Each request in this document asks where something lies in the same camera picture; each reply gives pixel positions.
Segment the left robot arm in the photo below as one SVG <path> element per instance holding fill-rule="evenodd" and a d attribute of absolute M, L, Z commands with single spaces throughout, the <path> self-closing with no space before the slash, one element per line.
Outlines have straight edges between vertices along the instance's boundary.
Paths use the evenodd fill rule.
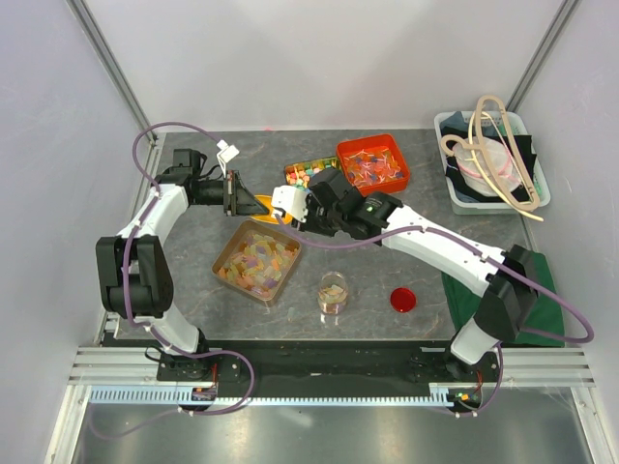
<path fill-rule="evenodd" d="M 207 156 L 177 149 L 173 163 L 153 181 L 148 197 L 132 221 L 114 236 L 96 243 L 103 308 L 130 327 L 150 334 L 162 358 L 192 380 L 212 369 L 202 330 L 188 322 L 174 303 L 174 285 L 163 244 L 190 206 L 222 207 L 228 217 L 266 215 L 268 208 L 245 187 L 235 170 L 213 179 L 203 173 Z"/>

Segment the yellow plastic scoop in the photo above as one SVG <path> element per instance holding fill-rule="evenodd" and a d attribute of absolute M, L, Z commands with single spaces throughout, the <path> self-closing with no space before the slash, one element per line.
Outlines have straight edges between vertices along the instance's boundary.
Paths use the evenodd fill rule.
<path fill-rule="evenodd" d="M 266 194 L 258 194 L 256 198 L 263 206 L 267 208 L 268 212 L 266 214 L 252 215 L 251 218 L 259 222 L 278 224 L 277 219 L 273 217 L 274 209 L 271 204 L 272 197 Z"/>

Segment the red jar lid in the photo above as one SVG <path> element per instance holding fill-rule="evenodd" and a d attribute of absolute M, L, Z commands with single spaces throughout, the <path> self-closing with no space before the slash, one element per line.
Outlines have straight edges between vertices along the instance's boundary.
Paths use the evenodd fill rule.
<path fill-rule="evenodd" d="M 395 311 L 406 313 L 415 308 L 417 297 L 409 288 L 399 287 L 391 293 L 390 304 Z"/>

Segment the clear glass jar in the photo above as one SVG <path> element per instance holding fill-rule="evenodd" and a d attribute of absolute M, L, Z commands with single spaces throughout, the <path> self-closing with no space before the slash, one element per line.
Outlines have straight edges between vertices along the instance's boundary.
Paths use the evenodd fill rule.
<path fill-rule="evenodd" d="M 317 301 L 321 322 L 325 326 L 337 327 L 348 301 L 348 285 L 344 275 L 329 272 L 321 277 Z"/>

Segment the brown tin of popsicle candies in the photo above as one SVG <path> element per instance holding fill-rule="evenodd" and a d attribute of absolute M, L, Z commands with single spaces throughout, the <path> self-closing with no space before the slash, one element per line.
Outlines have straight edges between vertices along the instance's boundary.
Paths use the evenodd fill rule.
<path fill-rule="evenodd" d="M 223 284 L 265 306 L 272 306 L 301 257 L 301 244 L 263 223 L 246 220 L 232 234 L 212 265 Z"/>

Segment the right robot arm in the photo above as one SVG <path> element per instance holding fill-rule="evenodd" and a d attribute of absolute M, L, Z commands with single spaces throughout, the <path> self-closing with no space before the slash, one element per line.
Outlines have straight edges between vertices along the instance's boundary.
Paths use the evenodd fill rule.
<path fill-rule="evenodd" d="M 477 310 L 457 330 L 443 356 L 445 373 L 465 380 L 486 352 L 516 339 L 539 293 L 532 251 L 485 246 L 441 227 L 383 192 L 364 196 L 344 174 L 326 168 L 309 181 L 299 228 L 323 236 L 338 232 L 421 259 L 480 297 Z"/>

